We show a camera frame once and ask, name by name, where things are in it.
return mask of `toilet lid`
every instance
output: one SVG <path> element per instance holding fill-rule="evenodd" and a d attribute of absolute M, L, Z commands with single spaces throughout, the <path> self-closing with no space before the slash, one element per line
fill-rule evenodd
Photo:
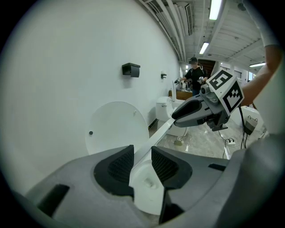
<path fill-rule="evenodd" d="M 90 155 L 128 145 L 134 145 L 136 152 L 148 139 L 145 119 L 126 102 L 111 102 L 97 109 L 85 135 Z"/>

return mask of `ceiling light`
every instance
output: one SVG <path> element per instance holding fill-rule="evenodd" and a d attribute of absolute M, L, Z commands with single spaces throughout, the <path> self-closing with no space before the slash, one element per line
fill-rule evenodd
<path fill-rule="evenodd" d="M 264 66 L 264 65 L 265 65 L 265 62 L 261 62 L 261 63 L 249 65 L 249 67 L 257 67 L 257 66 Z"/>
<path fill-rule="evenodd" d="M 205 43 L 203 44 L 203 46 L 202 46 L 201 51 L 200 51 L 199 54 L 203 55 L 204 52 L 205 52 L 205 50 L 206 50 L 206 48 L 208 47 L 208 45 L 209 45 L 209 43 L 206 43 L 206 42 L 205 42 Z"/>
<path fill-rule="evenodd" d="M 217 20 L 219 11 L 221 8 L 222 0 L 212 0 L 211 11 L 210 11 L 210 20 Z"/>

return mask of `wall-mounted black fixture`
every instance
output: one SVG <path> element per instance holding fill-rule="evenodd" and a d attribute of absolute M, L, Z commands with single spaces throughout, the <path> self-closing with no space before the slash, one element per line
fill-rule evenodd
<path fill-rule="evenodd" d="M 122 65 L 123 75 L 130 75 L 131 77 L 139 77 L 139 68 L 140 65 L 133 63 L 127 63 Z"/>

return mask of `toilet tank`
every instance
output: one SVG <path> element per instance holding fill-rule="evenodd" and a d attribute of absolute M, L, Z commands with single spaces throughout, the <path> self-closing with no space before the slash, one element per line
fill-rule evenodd
<path fill-rule="evenodd" d="M 170 97 L 160 97 L 156 102 L 156 118 L 167 121 L 171 118 L 173 112 L 172 101 Z"/>

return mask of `tiled floor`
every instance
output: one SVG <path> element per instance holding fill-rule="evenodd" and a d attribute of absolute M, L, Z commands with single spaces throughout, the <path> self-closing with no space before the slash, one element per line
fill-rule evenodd
<path fill-rule="evenodd" d="M 231 119 L 229 119 L 226 126 L 228 129 L 221 130 L 220 133 L 224 139 L 231 137 L 235 140 L 235 145 L 228 146 L 230 154 L 232 155 L 233 152 L 240 149 L 242 140 L 242 127 L 236 125 L 236 123 Z M 157 122 L 149 130 L 150 137 L 156 132 L 156 130 Z M 249 146 L 251 143 L 256 141 L 258 137 L 261 136 L 261 134 L 261 131 L 255 130 L 251 135 L 248 136 L 246 145 Z M 157 146 L 166 147 L 194 155 L 213 158 L 223 157 L 224 140 L 221 138 L 218 131 L 213 132 L 206 123 L 203 125 L 190 127 L 188 134 L 183 137 L 183 144 L 181 146 L 174 144 L 174 141 L 176 139 L 177 137 L 166 134 L 160 140 Z"/>

